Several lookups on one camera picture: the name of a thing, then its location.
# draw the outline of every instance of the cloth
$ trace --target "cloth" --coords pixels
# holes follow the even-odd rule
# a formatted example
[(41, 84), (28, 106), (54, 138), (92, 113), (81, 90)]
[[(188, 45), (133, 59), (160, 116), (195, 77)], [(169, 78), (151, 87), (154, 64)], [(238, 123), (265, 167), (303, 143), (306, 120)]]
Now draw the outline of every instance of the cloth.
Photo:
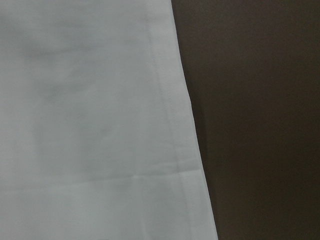
[(217, 239), (169, 0), (0, 1), (0, 237)]

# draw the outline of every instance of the white cloth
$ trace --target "white cloth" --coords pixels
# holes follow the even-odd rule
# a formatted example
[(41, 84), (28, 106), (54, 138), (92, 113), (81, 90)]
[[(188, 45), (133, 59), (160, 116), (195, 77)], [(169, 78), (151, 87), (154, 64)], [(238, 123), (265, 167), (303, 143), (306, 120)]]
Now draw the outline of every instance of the white cloth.
[(169, 0), (0, 1), (0, 238), (217, 239)]

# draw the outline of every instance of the brown table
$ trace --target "brown table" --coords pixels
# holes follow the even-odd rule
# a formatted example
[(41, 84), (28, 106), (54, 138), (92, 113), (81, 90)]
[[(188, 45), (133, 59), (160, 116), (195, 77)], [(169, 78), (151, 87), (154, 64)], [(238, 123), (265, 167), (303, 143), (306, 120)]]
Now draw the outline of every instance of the brown table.
[(320, 239), (320, 1), (172, 0), (220, 240)]

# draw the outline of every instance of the brown background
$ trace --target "brown background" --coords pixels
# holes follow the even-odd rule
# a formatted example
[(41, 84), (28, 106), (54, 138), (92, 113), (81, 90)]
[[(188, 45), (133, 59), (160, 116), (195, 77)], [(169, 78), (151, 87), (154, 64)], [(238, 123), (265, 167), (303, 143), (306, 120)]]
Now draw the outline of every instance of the brown background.
[(320, 240), (320, 1), (172, 0), (220, 240)]

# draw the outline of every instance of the fabric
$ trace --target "fabric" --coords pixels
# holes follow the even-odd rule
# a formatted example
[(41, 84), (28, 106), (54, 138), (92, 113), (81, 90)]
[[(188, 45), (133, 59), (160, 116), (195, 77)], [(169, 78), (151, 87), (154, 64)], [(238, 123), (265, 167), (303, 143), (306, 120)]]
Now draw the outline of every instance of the fabric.
[(0, 237), (218, 239), (169, 0), (0, 1)]

